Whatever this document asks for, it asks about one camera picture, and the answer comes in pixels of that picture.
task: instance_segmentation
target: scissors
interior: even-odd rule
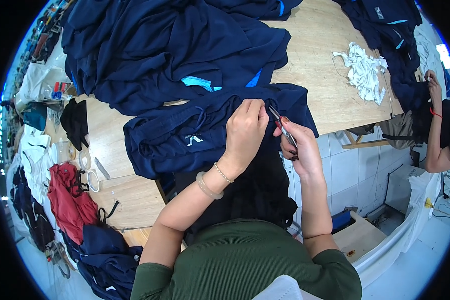
[[[277,124],[277,127],[282,131],[283,135],[286,137],[287,141],[290,143],[290,145],[297,147],[297,142],[295,141],[295,138],[282,126],[282,116],[278,113],[278,111],[275,110],[275,108],[268,106],[268,108],[271,111],[271,114],[277,119],[275,121],[275,124]]]

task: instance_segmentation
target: red garment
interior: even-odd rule
[[[78,245],[84,241],[84,225],[97,223],[97,203],[87,192],[79,190],[77,168],[66,162],[50,168],[50,186],[48,199],[56,224]]]

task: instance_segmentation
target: red string bracelet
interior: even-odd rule
[[[432,114],[432,115],[434,115],[434,116],[438,116],[438,117],[440,117],[440,118],[444,118],[444,117],[442,117],[441,115],[439,115],[439,114],[437,114],[437,113],[435,113],[435,111],[433,111],[433,109],[430,107],[430,113]]]

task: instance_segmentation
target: green ribbed top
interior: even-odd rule
[[[202,231],[177,257],[173,270],[140,264],[130,299],[250,300],[282,274],[325,300],[362,296],[359,275],[339,250],[328,249],[312,259],[279,226],[234,220]]]

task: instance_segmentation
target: white face mask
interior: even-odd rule
[[[321,300],[301,290],[299,283],[288,275],[280,275],[252,300]]]

